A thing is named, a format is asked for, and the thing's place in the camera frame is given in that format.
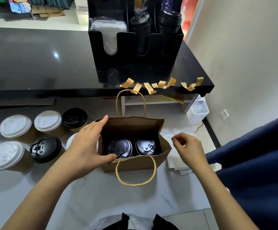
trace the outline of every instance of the hand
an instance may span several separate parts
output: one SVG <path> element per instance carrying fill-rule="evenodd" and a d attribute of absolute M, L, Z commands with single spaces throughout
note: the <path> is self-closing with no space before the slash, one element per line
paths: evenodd
<path fill-rule="evenodd" d="M 179 133 L 172 137 L 172 141 L 183 162 L 192 170 L 208 165 L 202 143 L 195 136 Z"/>
<path fill-rule="evenodd" d="M 116 159 L 117 155 L 115 154 L 101 156 L 96 150 L 99 134 L 107 121 L 108 115 L 97 123 L 92 122 L 84 126 L 75 135 L 68 150 L 61 155 L 51 170 L 58 170 L 59 173 L 63 173 L 72 182 L 84 177 L 97 167 Z"/>

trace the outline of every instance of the black baseboard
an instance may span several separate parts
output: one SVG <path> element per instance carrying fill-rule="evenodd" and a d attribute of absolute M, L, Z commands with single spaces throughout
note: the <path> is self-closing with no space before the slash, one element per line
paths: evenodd
<path fill-rule="evenodd" d="M 211 140 L 213 141 L 216 148 L 220 148 L 220 142 L 218 141 L 216 134 L 214 133 L 213 129 L 210 126 L 210 123 L 208 122 L 207 118 L 205 117 L 203 119 L 203 123 L 206 127 L 206 130 L 208 131 L 208 134 L 210 135 Z"/>

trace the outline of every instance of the person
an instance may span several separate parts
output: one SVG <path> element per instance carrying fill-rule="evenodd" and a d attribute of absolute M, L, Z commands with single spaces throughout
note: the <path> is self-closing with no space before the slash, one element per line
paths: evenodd
<path fill-rule="evenodd" d="M 71 146 L 53 164 L 2 227 L 2 230 L 44 230 L 64 189 L 97 167 L 112 162 L 115 154 L 101 156 L 96 143 L 108 121 L 92 122 L 75 136 Z M 208 165 L 201 142 L 180 133 L 173 145 L 200 181 L 220 230 L 258 229 Z"/>

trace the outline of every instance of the power socket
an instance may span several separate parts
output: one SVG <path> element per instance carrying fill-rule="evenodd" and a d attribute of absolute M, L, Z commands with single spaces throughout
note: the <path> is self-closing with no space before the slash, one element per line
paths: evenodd
<path fill-rule="evenodd" d="M 220 115 L 221 115 L 222 119 L 224 119 L 224 120 L 229 116 L 229 114 L 227 113 L 227 111 L 225 109 L 220 112 Z"/>

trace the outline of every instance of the brown paper bag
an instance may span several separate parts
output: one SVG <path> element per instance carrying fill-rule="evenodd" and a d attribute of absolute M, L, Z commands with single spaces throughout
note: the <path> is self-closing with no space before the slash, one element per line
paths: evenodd
<path fill-rule="evenodd" d="M 125 89 L 118 93 L 116 98 L 116 109 L 119 117 L 109 118 L 108 122 L 103 127 L 101 135 L 98 139 L 98 154 L 107 154 L 107 145 L 113 139 L 128 139 L 133 145 L 135 151 L 135 141 L 137 139 L 152 139 L 155 140 L 155 155 L 143 156 L 138 155 L 135 157 L 116 159 L 110 164 L 101 166 L 105 173 L 116 172 L 119 181 L 124 185 L 139 186 L 150 182 L 156 174 L 156 168 L 164 162 L 166 157 L 171 151 L 170 144 L 160 135 L 160 131 L 164 124 L 164 119 L 152 119 L 146 117 L 146 105 L 143 95 L 138 92 L 144 100 L 144 117 L 131 116 L 120 117 L 118 111 L 118 97 L 121 92 L 132 91 L 132 89 Z M 154 169 L 153 176 L 146 182 L 141 184 L 126 184 L 122 182 L 118 175 L 119 171 L 130 170 L 145 170 Z"/>

